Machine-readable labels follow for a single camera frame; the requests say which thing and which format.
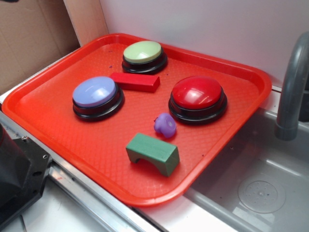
white wall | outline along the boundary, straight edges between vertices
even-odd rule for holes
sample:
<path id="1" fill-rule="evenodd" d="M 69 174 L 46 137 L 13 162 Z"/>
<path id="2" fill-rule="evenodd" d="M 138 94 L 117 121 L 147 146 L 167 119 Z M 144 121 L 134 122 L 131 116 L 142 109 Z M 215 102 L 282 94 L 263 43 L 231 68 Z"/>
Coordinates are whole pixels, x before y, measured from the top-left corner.
<path id="1" fill-rule="evenodd" d="M 257 67 L 282 86 L 309 0 L 100 0 L 109 33 L 127 33 Z"/>

sink basin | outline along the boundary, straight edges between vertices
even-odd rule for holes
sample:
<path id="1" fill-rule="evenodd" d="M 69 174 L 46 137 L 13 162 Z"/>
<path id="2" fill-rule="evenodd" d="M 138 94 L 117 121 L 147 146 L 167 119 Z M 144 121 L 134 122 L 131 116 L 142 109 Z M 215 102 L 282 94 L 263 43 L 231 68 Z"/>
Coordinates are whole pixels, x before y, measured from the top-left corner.
<path id="1" fill-rule="evenodd" d="M 308 231 L 309 126 L 285 142 L 275 120 L 258 109 L 185 196 L 238 231 Z"/>

cardboard box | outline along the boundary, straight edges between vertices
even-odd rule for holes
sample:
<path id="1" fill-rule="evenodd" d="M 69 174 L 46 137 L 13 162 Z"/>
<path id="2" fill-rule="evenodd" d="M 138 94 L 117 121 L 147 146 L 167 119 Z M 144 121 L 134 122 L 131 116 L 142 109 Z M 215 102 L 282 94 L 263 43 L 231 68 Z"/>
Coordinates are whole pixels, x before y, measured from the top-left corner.
<path id="1" fill-rule="evenodd" d="M 63 0 L 0 1 L 0 94 L 79 47 Z"/>

gray faucet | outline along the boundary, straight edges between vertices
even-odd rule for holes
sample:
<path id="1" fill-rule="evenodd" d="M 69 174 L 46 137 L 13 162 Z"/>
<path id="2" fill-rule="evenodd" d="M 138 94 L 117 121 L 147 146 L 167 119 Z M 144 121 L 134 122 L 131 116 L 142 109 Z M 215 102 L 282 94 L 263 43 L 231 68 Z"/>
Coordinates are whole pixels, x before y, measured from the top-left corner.
<path id="1" fill-rule="evenodd" d="M 309 121 L 309 31 L 297 40 L 285 74 L 275 135 L 285 141 L 297 135 L 298 121 Z"/>

red tray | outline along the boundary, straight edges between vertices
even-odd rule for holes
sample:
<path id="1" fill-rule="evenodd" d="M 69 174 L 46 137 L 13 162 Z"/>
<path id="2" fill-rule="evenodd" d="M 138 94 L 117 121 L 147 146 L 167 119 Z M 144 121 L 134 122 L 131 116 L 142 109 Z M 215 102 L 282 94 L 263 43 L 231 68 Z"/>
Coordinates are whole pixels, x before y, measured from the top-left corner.
<path id="1" fill-rule="evenodd" d="M 271 91 L 267 74 L 253 67 L 161 44 L 169 62 L 159 72 L 155 93 L 124 90 L 126 102 L 111 118 L 79 120 L 72 93 L 84 80 L 122 72 L 124 49 L 144 39 L 111 34 L 76 50 L 13 91 L 3 112 L 122 202 L 152 206 L 183 194 Z M 154 120 L 168 112 L 174 85 L 192 75 L 215 78 L 228 99 L 226 113 L 203 126 L 177 123 L 176 136 L 154 131 Z M 165 177 L 150 163 L 131 163 L 126 145 L 136 133 L 178 147 L 180 163 Z"/>

